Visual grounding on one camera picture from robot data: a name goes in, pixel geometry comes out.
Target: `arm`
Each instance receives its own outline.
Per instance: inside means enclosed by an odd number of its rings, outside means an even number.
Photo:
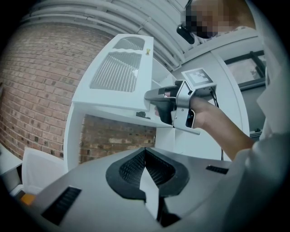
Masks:
[[[194,128],[205,130],[231,160],[242,149],[251,148],[254,141],[245,135],[219,108],[204,99],[194,97],[191,108],[195,112]]]

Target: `brick wall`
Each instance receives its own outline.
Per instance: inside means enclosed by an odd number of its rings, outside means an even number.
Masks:
[[[63,136],[73,93],[111,36],[70,24],[20,28],[0,62],[0,142],[22,158],[32,147],[63,157]],[[86,116],[81,162],[154,145],[154,128]]]

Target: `cabinet door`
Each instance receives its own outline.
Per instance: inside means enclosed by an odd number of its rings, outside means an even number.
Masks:
[[[153,42],[149,36],[117,35],[93,60],[72,101],[148,111],[144,95],[151,89]]]

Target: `black window frame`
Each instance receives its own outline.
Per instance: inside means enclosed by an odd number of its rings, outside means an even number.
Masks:
[[[252,80],[252,81],[238,84],[241,91],[245,91],[245,90],[249,90],[249,89],[253,89],[253,88],[257,88],[257,87],[266,85],[266,66],[259,59],[259,56],[263,56],[263,55],[265,55],[263,50],[258,51],[258,52],[252,51],[248,54],[234,57],[234,58],[231,58],[231,59],[224,61],[226,63],[226,65],[229,65],[229,64],[236,63],[236,62],[239,62],[242,60],[251,59],[256,64],[256,70],[261,78],[257,79],[257,80]]]

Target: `white chair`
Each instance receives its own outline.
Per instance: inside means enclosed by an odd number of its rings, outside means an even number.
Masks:
[[[36,149],[25,148],[22,163],[25,193],[37,195],[63,174],[62,159]]]

